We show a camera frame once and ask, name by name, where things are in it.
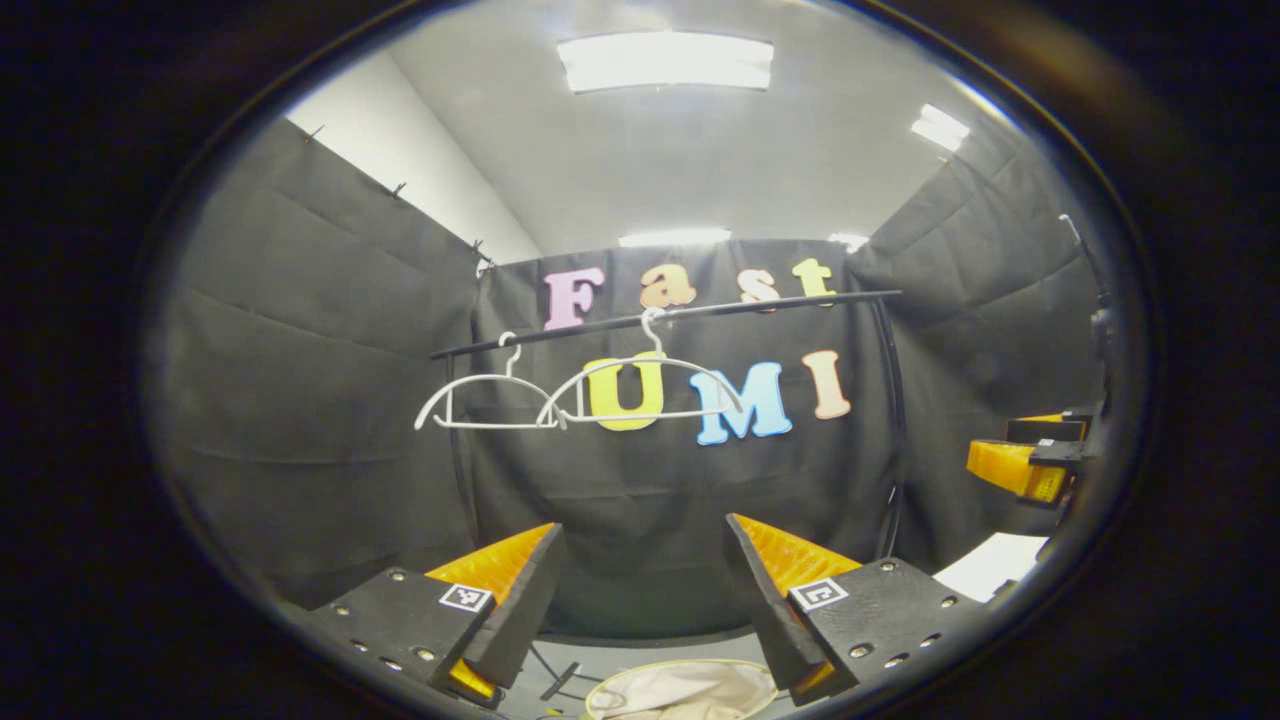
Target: ceiling light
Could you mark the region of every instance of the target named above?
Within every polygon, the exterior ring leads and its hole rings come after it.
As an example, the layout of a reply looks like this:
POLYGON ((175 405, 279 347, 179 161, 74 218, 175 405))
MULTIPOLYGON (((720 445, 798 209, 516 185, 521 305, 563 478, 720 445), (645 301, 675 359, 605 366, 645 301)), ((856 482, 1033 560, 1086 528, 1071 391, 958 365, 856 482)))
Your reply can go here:
POLYGON ((844 232, 837 232, 837 233, 832 234, 831 237, 828 237, 827 240, 829 240, 832 242, 844 242, 845 246, 846 246, 845 247, 845 252, 852 252, 852 251, 858 250, 859 247, 867 245, 867 242, 870 238, 867 237, 867 236, 861 236, 861 234, 849 234, 849 233, 844 233, 844 232))
POLYGON ((573 92, 636 85, 769 87, 773 46, 700 32, 622 32, 561 42, 573 92))
POLYGON ((618 238, 622 247, 646 245, 692 245, 695 242, 723 242, 732 233, 724 228, 686 228, 678 231, 643 232, 618 238))
POLYGON ((960 141, 969 136, 969 128, 964 123, 933 105, 920 109, 920 119, 911 126, 911 132, 952 152, 960 147, 960 141))

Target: black clothing rod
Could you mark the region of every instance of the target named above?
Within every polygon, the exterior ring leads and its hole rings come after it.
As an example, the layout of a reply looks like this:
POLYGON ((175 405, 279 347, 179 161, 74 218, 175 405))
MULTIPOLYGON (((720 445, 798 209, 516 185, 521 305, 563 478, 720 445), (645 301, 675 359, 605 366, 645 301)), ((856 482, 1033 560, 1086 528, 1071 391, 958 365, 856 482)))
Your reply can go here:
MULTIPOLYGON (((655 318, 654 320, 662 322, 662 320, 681 320, 686 318, 703 318, 712 315, 732 315, 735 313, 754 313, 758 310, 803 307, 805 305, 824 305, 827 302, 859 302, 864 300, 878 300, 882 297, 890 297, 895 295, 902 295, 902 291, 879 290, 874 292, 840 292, 836 295, 813 295, 805 297, 782 297, 780 300, 762 300, 759 302, 730 302, 727 305, 681 307, 678 310, 668 310, 666 314, 655 318)), ((611 318, 608 320, 596 320, 594 323, 582 323, 581 325, 556 328, 553 331, 540 331, 513 337, 507 341, 506 346, 499 346, 498 341, 490 340, 489 342, 477 342, 475 345, 466 345, 462 347, 451 347, 448 350, 433 352, 431 360, 439 360, 440 357, 452 357, 454 355, 471 355, 472 352, 484 352, 485 350, 497 350, 498 347, 515 347, 517 345, 524 345, 526 342, 540 342, 544 340, 556 340, 561 337, 594 333, 599 331, 613 331, 618 328, 634 328, 639 324, 640 324, 640 315, 611 318)))

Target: white wall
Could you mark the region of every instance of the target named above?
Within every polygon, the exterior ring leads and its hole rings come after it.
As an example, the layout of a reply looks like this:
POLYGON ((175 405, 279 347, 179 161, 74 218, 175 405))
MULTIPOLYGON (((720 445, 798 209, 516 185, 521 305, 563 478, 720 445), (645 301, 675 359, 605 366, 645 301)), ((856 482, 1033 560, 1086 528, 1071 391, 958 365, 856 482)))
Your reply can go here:
POLYGON ((316 142, 381 184, 408 184, 401 197, 497 263, 543 256, 389 53, 372 55, 312 92, 287 114, 316 142))

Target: white ceiling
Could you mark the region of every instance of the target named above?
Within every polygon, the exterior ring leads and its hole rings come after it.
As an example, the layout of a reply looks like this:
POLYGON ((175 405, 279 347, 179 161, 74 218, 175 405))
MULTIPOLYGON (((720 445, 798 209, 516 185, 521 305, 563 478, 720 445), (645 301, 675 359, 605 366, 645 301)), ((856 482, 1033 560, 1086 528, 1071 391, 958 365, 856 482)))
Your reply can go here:
POLYGON ((481 0, 390 54, 548 255, 677 227, 870 234, 947 155, 910 132, 920 106, 978 113, 913 45, 799 0, 481 0), (637 29, 765 40, 772 83, 568 91, 557 42, 637 29))

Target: white paper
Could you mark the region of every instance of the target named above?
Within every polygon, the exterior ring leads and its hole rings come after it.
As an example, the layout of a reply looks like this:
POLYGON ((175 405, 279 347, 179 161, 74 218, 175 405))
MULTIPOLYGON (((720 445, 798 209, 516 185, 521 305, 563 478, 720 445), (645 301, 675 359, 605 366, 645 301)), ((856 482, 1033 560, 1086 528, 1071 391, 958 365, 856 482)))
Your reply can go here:
POLYGON ((933 575, 948 588, 987 602, 1009 580, 1020 580, 1036 565, 1036 553, 1047 537, 996 533, 969 555, 933 575))

